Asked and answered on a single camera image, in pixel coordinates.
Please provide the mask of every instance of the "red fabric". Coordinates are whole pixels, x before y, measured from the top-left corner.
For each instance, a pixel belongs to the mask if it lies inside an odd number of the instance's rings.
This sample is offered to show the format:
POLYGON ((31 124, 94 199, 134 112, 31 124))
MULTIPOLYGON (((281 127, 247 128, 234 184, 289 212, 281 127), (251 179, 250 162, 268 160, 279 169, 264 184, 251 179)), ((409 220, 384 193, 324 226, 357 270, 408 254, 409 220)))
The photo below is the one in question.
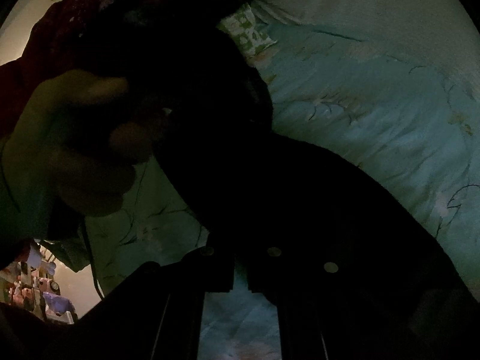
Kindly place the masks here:
POLYGON ((78 66, 74 40, 113 1, 62 0, 32 28, 22 56, 0 67, 0 138, 13 132, 33 90, 42 81, 78 66))

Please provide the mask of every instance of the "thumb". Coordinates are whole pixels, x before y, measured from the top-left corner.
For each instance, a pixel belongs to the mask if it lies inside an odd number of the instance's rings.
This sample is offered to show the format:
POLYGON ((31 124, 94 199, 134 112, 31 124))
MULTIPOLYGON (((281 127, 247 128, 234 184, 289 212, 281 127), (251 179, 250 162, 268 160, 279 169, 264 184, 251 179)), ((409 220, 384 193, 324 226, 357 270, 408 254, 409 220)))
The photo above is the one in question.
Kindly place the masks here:
POLYGON ((127 91, 128 82, 124 78, 102 78, 84 70, 70 70, 44 81, 34 90, 13 135, 27 147, 41 144, 60 112, 107 104, 127 91))

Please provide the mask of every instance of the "pillow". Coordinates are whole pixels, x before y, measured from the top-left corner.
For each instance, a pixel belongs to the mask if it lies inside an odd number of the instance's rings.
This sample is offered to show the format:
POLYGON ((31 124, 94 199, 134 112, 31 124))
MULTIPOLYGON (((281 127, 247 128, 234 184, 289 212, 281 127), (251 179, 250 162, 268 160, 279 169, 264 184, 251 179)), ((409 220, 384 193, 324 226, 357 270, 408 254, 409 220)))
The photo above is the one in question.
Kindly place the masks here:
POLYGON ((255 28, 255 16, 248 4, 242 5, 233 15, 222 19, 217 27, 233 39, 247 59, 277 43, 265 32, 255 28))

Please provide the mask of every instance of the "hand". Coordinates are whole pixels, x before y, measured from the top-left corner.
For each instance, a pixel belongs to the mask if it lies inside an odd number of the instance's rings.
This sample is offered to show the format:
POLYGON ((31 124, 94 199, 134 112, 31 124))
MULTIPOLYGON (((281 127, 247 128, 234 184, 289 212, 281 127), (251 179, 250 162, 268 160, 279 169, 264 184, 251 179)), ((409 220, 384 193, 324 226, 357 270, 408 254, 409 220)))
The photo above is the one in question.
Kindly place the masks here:
POLYGON ((68 147, 71 135, 58 120, 78 107, 111 103, 128 89, 125 79, 99 78, 82 70, 64 73, 35 89, 2 157, 7 183, 21 209, 22 227, 35 233, 25 235, 44 235, 39 232, 46 232, 57 196, 88 216, 121 209, 123 195, 135 181, 133 164, 146 162, 152 153, 147 130, 134 122, 118 126, 109 137, 109 149, 116 156, 99 160, 68 147))

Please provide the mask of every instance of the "dark red cloth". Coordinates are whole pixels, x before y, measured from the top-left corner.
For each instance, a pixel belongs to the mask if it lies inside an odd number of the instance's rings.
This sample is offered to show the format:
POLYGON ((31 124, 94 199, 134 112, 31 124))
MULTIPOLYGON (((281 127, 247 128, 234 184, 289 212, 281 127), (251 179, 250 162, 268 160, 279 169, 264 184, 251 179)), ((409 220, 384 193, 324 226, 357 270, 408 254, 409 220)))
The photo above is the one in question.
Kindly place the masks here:
POLYGON ((33 90, 42 81, 78 66, 74 40, 113 1, 62 0, 54 3, 32 28, 22 56, 0 67, 0 138, 13 131, 33 90))

